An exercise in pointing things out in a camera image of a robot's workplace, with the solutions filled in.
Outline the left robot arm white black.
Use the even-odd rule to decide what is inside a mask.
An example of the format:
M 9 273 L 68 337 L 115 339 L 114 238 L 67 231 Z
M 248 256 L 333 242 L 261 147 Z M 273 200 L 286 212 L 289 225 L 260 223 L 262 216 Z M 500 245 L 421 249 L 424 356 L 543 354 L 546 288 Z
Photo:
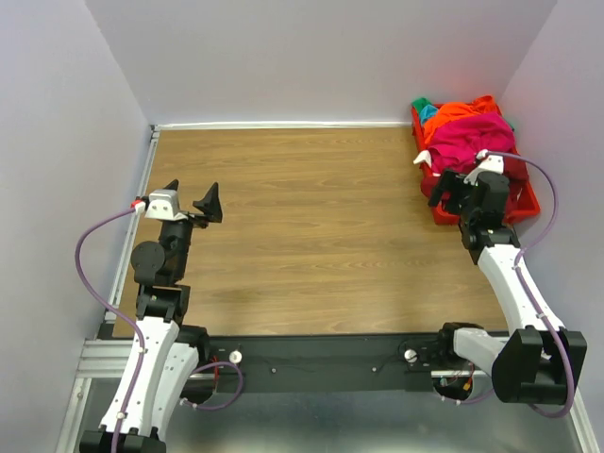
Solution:
M 182 210 L 178 182 L 137 198 L 129 213 L 161 223 L 155 241 L 137 244 L 130 265 L 138 286 L 134 337 L 118 389 L 99 427 L 79 441 L 81 452 L 164 452 L 166 431 L 191 373 L 210 360 L 210 339 L 202 327 L 183 323 L 190 287 L 181 284 L 193 230 L 219 224 L 219 185 Z

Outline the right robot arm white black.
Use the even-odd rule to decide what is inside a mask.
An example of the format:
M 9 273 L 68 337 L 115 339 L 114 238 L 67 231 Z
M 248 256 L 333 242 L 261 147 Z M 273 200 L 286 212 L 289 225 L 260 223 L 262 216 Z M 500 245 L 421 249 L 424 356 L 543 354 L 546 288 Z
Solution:
M 446 323 L 434 358 L 447 370 L 470 361 L 490 377 L 500 401 L 556 406 L 562 416 L 574 401 L 587 343 L 563 325 L 529 274 L 518 237 L 504 222 L 509 185 L 494 171 L 445 170 L 432 190 L 430 206 L 458 214 L 462 244 L 490 283 L 510 333 L 501 342 L 476 325 Z

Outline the magenta pink t-shirt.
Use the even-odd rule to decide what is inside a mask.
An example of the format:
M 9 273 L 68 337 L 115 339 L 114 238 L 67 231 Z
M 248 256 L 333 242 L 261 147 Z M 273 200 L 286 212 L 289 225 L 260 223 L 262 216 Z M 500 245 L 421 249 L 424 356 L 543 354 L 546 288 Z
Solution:
M 446 169 L 469 173 L 480 151 L 505 153 L 514 146 L 514 134 L 508 123 L 497 112 L 488 112 L 438 127 L 427 141 L 426 150 L 430 154 L 431 172 L 439 175 Z

